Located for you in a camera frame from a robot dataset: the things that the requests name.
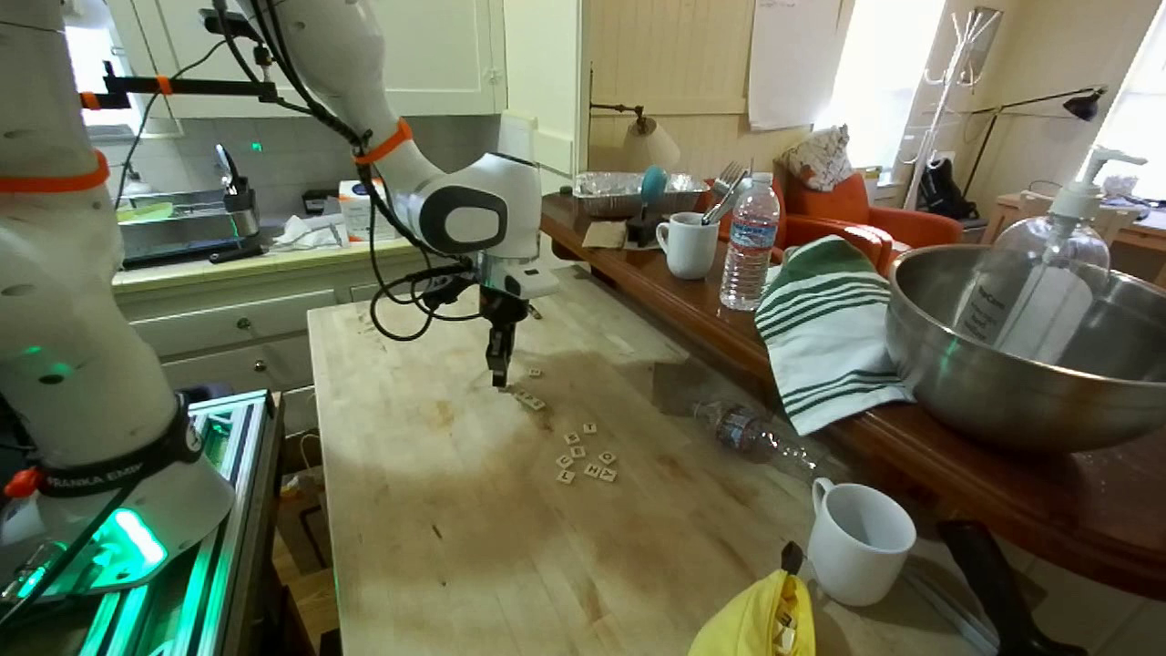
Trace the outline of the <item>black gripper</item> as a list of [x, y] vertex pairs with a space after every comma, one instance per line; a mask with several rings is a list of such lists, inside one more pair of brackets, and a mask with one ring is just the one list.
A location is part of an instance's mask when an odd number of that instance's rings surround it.
[[514, 273], [488, 268], [480, 275], [480, 315], [491, 323], [486, 346], [491, 386], [508, 386], [514, 360], [514, 323], [521, 323], [528, 309], [533, 302]]

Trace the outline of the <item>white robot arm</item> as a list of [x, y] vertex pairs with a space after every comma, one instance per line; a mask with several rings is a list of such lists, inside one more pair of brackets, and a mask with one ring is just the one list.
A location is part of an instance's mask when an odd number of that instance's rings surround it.
[[[305, 110], [395, 192], [386, 219], [480, 289], [488, 366], [524, 315], [517, 266], [538, 254], [538, 179], [486, 153], [423, 158], [381, 90], [369, 0], [239, 0]], [[134, 585], [232, 506], [180, 390], [112, 297], [111, 160], [83, 127], [64, 0], [0, 0], [0, 399], [34, 442], [5, 506], [5, 599]]]

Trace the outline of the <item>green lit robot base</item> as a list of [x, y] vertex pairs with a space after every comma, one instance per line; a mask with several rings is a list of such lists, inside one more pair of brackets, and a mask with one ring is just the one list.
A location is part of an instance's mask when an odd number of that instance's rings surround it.
[[152, 472], [78, 500], [5, 509], [5, 656], [249, 656], [265, 640], [261, 585], [277, 489], [277, 396], [188, 403], [192, 479]]

